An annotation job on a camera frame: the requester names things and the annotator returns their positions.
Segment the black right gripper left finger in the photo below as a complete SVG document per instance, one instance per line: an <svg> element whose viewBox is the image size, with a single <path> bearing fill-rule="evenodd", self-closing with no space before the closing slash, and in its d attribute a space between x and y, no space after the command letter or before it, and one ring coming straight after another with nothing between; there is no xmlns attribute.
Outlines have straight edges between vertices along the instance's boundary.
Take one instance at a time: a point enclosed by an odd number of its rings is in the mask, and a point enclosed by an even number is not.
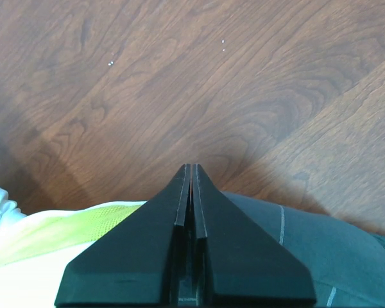
<svg viewBox="0 0 385 308"><path fill-rule="evenodd" d="M160 307L178 303L191 165L65 267L57 307Z"/></svg>

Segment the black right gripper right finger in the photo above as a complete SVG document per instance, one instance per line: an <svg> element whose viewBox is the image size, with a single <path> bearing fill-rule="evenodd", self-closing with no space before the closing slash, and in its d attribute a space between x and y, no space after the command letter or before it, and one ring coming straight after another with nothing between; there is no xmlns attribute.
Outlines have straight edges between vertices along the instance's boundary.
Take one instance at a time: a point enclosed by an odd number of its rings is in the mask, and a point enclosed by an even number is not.
<svg viewBox="0 0 385 308"><path fill-rule="evenodd" d="M312 307L310 271L192 167L194 281L210 307Z"/></svg>

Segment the grey checked pillowcase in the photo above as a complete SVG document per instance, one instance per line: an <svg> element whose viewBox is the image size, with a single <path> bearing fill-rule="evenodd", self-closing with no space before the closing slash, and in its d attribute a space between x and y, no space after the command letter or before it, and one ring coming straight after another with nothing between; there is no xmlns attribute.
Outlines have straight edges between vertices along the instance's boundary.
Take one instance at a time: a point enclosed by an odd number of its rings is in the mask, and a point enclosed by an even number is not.
<svg viewBox="0 0 385 308"><path fill-rule="evenodd" d="M306 265L319 307L385 307L385 236L323 214L224 195Z"/></svg>

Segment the cream yellow-edged pillow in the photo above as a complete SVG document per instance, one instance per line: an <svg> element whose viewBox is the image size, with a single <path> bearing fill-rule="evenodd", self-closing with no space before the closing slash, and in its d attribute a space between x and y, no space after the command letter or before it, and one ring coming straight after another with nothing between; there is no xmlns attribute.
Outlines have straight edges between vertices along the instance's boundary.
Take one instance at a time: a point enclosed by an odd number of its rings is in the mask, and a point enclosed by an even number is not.
<svg viewBox="0 0 385 308"><path fill-rule="evenodd" d="M0 307L53 307L67 264L142 205L111 201L26 215L0 188Z"/></svg>

